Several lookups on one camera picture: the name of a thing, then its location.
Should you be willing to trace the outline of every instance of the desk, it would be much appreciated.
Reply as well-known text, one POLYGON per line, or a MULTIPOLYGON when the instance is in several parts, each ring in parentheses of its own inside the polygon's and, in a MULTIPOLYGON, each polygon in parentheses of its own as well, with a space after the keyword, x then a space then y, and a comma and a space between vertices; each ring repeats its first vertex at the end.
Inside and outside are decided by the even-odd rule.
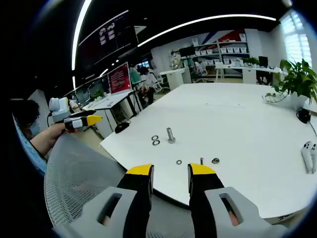
POLYGON ((131 116, 135 116, 136 108, 135 105, 132 103, 132 100, 137 102, 137 99, 133 97, 135 97, 133 90, 116 95, 107 94, 105 98, 97 102, 91 102, 88 105, 84 106, 83 109, 86 111, 96 110, 97 112, 95 113, 95 115, 103 117, 103 120, 101 120, 99 123, 96 123, 96 127, 98 128, 103 138, 106 138, 114 131, 115 127, 117 126, 115 117, 110 109, 120 103, 120 106, 125 112, 124 114, 126 114, 126 116, 128 116, 129 118, 131 116))
POLYGON ((188 67, 164 71, 159 74, 161 76, 166 74, 171 91, 184 83, 192 83, 188 67))
POLYGON ((181 85, 101 145, 126 169, 154 164, 154 188, 183 204, 189 204, 187 164, 199 164, 203 156, 223 185, 254 202, 262 218, 288 215, 306 207, 316 192, 317 173, 306 174, 301 148, 317 139, 287 101, 263 102, 261 96, 273 91, 254 84, 181 85), (167 127, 174 144, 167 141, 167 127), (153 135, 160 145, 152 145, 153 135), (220 163, 212 164, 213 158, 220 163))
MULTIPOLYGON (((283 71, 280 68, 270 69, 270 68, 253 68, 253 67, 235 67, 235 66, 224 65, 222 68, 218 68, 218 69, 241 69, 243 83, 256 84, 257 83, 257 70, 258 71, 265 71, 265 72, 269 72, 269 73, 280 73, 281 80, 282 81, 284 80, 284 78, 283 78, 284 74, 282 73, 283 71)), ((217 69, 215 82, 218 81, 218 69, 217 69)))

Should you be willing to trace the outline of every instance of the ceiling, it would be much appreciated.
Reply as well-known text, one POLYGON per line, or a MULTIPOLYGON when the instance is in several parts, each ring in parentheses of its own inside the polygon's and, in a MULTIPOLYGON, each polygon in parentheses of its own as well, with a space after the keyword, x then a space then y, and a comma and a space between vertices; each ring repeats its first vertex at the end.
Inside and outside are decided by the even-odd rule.
MULTIPOLYGON (((21 74, 21 86, 15 90, 15 97, 27 97, 35 88, 45 91, 46 96, 62 96, 70 91, 72 86, 71 47, 81 0, 59 0, 49 10, 44 11, 45 0, 34 0, 33 6, 23 5, 21 14, 24 16, 23 44, 17 43, 14 59, 17 63, 13 70, 21 74)), ((221 1, 193 2, 185 4, 161 0, 150 2, 138 1, 107 1, 93 0, 86 14, 79 42, 98 26, 129 10, 131 24, 146 26, 138 34, 139 43, 176 25, 212 15, 230 13, 249 13, 270 16, 279 19, 286 7, 276 0, 265 1, 233 1, 223 4, 221 1)), ((256 28, 271 31, 278 22, 263 19, 226 18, 195 23, 167 33, 133 51, 141 56, 151 48, 163 45, 184 37, 214 32, 218 30, 233 30, 256 28)), ((107 61, 102 62, 98 70, 103 70, 107 61)))

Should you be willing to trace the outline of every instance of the hand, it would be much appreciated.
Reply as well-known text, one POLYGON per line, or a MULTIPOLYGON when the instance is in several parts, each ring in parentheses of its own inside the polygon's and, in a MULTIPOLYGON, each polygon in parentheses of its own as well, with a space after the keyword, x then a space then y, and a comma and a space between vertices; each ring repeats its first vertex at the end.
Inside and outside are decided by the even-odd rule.
POLYGON ((31 139, 32 145, 45 156, 55 145, 58 137, 64 132, 65 124, 57 123, 37 134, 31 139))

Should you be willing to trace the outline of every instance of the window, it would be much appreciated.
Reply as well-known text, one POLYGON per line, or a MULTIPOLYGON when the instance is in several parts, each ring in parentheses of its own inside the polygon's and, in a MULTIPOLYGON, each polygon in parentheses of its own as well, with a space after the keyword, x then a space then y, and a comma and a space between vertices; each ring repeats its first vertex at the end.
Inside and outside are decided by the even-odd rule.
POLYGON ((312 66, 311 51, 299 15, 295 11, 281 19, 284 33, 287 59, 292 62, 301 62, 304 59, 312 66))
POLYGON ((141 67, 141 66, 144 66, 144 67, 146 67, 146 68, 149 68, 149 67, 150 67, 148 61, 144 61, 144 62, 142 62, 142 63, 139 63, 138 65, 139 65, 140 67, 141 67))

